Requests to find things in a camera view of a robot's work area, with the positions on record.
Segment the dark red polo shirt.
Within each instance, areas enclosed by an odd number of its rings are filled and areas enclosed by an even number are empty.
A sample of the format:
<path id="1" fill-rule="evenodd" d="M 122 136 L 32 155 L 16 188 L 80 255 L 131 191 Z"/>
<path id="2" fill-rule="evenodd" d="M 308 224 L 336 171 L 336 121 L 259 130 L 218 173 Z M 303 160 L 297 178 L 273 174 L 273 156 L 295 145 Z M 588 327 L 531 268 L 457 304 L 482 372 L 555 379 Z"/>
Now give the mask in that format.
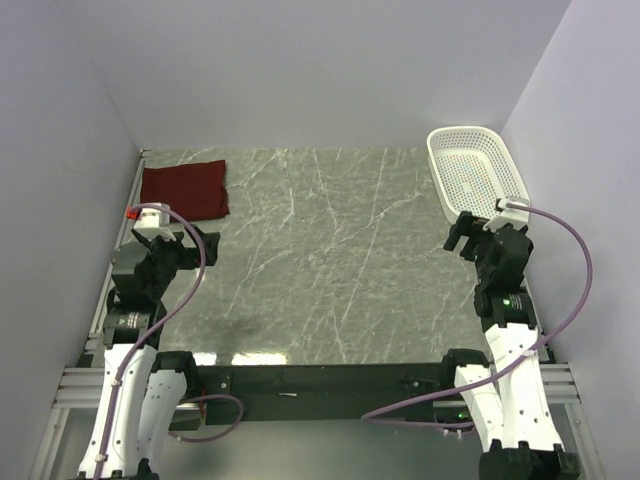
<path id="1" fill-rule="evenodd" d="M 190 222 L 224 218 L 230 213 L 226 162 L 145 168 L 141 203 L 162 203 Z"/>

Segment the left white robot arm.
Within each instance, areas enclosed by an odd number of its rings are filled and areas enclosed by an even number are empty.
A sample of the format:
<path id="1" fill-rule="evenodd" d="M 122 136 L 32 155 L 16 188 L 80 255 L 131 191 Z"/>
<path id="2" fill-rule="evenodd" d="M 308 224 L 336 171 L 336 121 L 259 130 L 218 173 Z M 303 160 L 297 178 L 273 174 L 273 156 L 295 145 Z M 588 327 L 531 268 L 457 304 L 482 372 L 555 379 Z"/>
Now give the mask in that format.
<path id="1" fill-rule="evenodd" d="M 104 376 L 97 416 L 79 479 L 155 479 L 179 402 L 200 388 L 189 351 L 160 352 L 162 297 L 180 270 L 199 277 L 215 265 L 220 235 L 193 226 L 185 233 L 148 239 L 141 233 L 112 256 L 107 314 L 103 324 Z"/>

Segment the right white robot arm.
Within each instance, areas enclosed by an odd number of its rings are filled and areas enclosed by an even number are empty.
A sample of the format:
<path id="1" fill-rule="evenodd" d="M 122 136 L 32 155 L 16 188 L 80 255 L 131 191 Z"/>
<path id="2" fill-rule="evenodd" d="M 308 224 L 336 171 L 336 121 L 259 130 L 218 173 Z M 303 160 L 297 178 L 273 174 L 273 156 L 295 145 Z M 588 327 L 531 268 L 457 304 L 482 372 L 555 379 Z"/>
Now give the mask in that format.
<path id="1" fill-rule="evenodd" d="M 474 309 L 491 354 L 451 349 L 443 359 L 439 387 L 463 398 L 483 452 L 482 479 L 577 479 L 579 458 L 566 451 L 551 417 L 543 386 L 540 338 L 524 270 L 533 251 L 525 228 L 462 212 L 444 248 L 466 241 L 460 255 L 474 264 Z"/>

